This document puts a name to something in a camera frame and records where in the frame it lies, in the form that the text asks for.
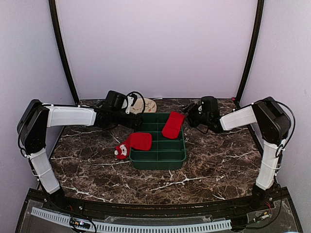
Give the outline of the red sock plain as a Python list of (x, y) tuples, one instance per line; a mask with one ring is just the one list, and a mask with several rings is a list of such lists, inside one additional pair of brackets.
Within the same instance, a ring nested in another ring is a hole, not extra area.
[(185, 115), (178, 112), (171, 112), (162, 129), (162, 135), (168, 139), (176, 139), (184, 123)]

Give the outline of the green divided plastic organizer tray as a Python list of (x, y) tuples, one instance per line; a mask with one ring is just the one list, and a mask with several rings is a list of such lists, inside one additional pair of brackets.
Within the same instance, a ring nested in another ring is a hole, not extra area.
[(148, 151), (131, 149), (129, 159), (135, 169), (177, 170), (187, 158), (184, 132), (181, 127), (177, 138), (170, 139), (162, 130), (169, 119), (169, 113), (144, 113), (143, 122), (137, 128), (139, 133), (150, 133), (151, 149)]

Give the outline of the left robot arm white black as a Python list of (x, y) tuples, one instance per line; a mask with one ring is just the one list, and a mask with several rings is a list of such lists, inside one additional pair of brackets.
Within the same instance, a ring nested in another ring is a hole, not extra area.
[(132, 91), (127, 95), (110, 90), (106, 98), (96, 106), (57, 105), (33, 99), (17, 125), (17, 144), (23, 157), (34, 169), (43, 189), (49, 194), (49, 203), (57, 211), (69, 207), (61, 194), (61, 186), (52, 170), (46, 153), (46, 131), (56, 126), (94, 126), (104, 130), (122, 125), (136, 129), (141, 123), (142, 113), (133, 114), (130, 108), (143, 95)]

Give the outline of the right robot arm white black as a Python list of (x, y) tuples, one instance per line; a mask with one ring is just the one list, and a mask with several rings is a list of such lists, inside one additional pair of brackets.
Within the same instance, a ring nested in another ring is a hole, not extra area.
[(294, 132), (295, 118), (289, 117), (283, 107), (283, 103), (267, 97), (221, 116), (217, 100), (205, 96), (197, 103), (182, 108), (191, 127), (205, 125), (214, 133), (258, 124), (264, 146), (260, 171), (252, 188), (252, 196), (248, 199), (248, 207), (253, 211), (266, 204), (281, 167), (282, 152)]

